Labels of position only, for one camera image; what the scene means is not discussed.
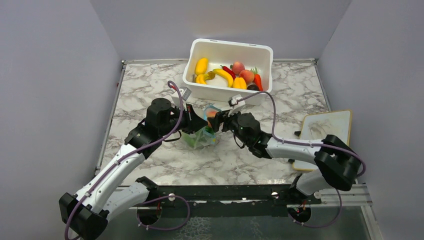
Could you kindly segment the white plastic bin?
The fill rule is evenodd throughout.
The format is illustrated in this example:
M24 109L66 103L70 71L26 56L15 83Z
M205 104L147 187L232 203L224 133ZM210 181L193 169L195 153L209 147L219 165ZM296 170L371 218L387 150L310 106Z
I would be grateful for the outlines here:
M207 71L220 69L221 66L230 66L240 62L247 69L258 70L263 90L271 93L273 89L272 64L274 52L266 45L240 43L223 40L198 38L193 41L190 57L183 72L183 82L191 90L191 97L227 102L231 97L241 95L246 97L254 93L253 90L228 87L225 78L217 75L214 79L200 84L193 81L197 62L208 59Z

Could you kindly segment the red chili pepper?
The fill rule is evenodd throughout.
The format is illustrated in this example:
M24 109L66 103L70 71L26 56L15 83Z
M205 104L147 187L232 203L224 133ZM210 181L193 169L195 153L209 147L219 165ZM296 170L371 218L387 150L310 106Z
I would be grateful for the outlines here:
M235 73L234 73L234 72L233 72L230 68L228 68L227 66L224 66L224 65L221 65L221 68L222 68L225 72L227 72L228 74L230 74L233 80L236 78Z

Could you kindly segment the peach front middle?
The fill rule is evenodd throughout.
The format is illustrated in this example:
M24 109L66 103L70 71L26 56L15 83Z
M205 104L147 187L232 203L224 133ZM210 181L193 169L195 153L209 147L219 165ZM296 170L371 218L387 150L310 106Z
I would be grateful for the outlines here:
M238 76L243 78L247 84L251 84L255 79L255 74L248 69L242 70Z

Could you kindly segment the yellow pepper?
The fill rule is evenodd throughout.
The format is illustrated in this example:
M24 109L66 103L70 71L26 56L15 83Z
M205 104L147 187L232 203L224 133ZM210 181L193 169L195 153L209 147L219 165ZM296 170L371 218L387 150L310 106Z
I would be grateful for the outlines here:
M233 80L232 87L235 88L235 89L246 90L247 89L247 83L242 77L236 77Z
M207 81L213 80L215 77L216 77L216 74L213 71L209 71L207 73L197 75L195 77L195 83L206 85Z

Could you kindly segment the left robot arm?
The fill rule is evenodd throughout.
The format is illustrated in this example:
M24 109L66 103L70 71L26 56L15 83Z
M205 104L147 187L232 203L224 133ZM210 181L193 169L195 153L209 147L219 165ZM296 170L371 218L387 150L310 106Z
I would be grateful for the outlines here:
M193 134L207 124L191 104L179 100L172 105L168 99L154 99L146 110L146 117L128 133L106 167L76 193L66 192L59 199L65 239L69 239L69 231L73 230L78 238L95 240L109 221L130 205L137 201L147 206L155 203L157 191L141 183L131 185L123 193L115 193L115 190L170 135Z

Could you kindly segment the peach orange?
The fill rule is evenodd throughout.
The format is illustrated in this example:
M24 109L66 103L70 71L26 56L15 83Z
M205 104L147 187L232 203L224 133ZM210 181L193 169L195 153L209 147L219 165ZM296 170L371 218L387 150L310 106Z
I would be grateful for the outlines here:
M217 122L216 115L217 115L217 113L218 113L218 111L216 111L216 110L208 110L205 114L206 120L207 120L207 123L208 123L208 127L212 128L212 129L216 126L216 122Z

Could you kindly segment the clear zip top bag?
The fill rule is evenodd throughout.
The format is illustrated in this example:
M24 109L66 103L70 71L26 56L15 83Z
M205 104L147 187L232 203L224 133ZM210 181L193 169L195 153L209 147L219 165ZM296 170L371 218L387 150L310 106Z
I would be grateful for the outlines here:
M208 117L214 117L220 111L214 105L209 105L203 110L203 119L208 120ZM209 125L192 134L182 133L181 140L191 149L214 146L218 143L217 136Z

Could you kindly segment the orange carrot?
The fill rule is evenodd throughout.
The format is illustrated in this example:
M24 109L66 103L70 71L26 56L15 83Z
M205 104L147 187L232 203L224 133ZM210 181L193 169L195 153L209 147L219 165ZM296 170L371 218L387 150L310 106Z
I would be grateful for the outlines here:
M263 89L263 86L262 86L262 78L259 75L257 68L256 67L251 68L250 70L254 74L253 83L254 83L254 85L256 85L256 89L258 91L263 91L264 89Z

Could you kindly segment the yellow squash upper left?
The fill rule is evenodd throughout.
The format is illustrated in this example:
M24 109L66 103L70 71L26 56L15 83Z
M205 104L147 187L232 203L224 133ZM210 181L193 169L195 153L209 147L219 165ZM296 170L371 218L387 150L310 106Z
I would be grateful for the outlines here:
M195 75L203 75L208 69L209 60L207 58L201 58L197 61L194 69Z

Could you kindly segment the yellow pepper left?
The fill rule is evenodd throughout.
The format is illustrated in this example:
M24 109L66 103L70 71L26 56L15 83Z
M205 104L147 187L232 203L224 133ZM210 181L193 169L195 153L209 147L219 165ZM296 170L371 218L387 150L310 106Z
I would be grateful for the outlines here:
M195 77L195 83L206 85L207 81L213 80L215 77L216 77L216 74L213 71L209 71L207 73L197 75Z

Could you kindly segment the peach back middle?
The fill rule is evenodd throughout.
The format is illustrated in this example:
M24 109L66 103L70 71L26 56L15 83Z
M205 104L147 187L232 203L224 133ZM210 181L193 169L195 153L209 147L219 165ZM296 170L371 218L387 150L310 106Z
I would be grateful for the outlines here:
M231 66L230 69L232 72L238 76L243 70L245 70L245 65L239 61L235 61Z

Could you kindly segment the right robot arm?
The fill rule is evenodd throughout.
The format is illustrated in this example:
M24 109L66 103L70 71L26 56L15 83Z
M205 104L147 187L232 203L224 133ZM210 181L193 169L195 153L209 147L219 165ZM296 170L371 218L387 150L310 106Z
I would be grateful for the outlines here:
M362 165L358 155L335 135L322 140L278 139L261 130L251 113L218 112L207 119L217 132L231 132L254 156L266 159L292 159L317 166L316 170L298 175L287 196L300 204L309 196L327 188L350 191Z

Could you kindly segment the green lettuce head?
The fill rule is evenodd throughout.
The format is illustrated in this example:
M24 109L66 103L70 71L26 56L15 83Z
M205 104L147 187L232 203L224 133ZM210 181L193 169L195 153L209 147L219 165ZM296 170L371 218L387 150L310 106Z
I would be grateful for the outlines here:
M197 149L206 146L209 142L204 135L203 130L199 130L193 134L182 133L181 139L185 144L192 149Z

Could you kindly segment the dark purple plum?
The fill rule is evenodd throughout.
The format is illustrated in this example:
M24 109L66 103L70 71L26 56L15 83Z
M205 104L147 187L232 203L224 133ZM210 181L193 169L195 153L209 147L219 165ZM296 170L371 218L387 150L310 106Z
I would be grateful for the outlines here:
M260 91L260 88L256 84L250 84L250 85L247 86L247 90Z

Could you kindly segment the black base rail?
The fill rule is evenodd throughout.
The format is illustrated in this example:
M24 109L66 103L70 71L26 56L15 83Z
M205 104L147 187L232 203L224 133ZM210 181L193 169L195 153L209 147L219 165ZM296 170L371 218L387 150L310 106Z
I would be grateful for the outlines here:
M293 195L290 184L158 185L146 176L136 183L149 191L148 203L137 204L142 217L287 217L289 207L321 204L313 195Z

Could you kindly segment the yellow banana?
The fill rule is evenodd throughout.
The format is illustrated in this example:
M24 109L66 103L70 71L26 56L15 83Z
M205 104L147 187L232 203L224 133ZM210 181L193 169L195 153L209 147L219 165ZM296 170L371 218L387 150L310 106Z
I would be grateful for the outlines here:
M233 77L230 73L228 73L227 71L225 71L223 69L219 69L219 68L213 69L212 72L215 73L216 75L224 78L227 81L227 86L229 88L233 87L234 79L233 79Z

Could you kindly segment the yellow pepper front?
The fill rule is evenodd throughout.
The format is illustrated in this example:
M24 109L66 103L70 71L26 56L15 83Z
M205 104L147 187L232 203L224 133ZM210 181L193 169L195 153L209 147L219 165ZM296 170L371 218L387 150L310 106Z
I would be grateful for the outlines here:
M242 77L236 77L233 80L232 87L235 88L235 89L246 90L247 89L247 83Z

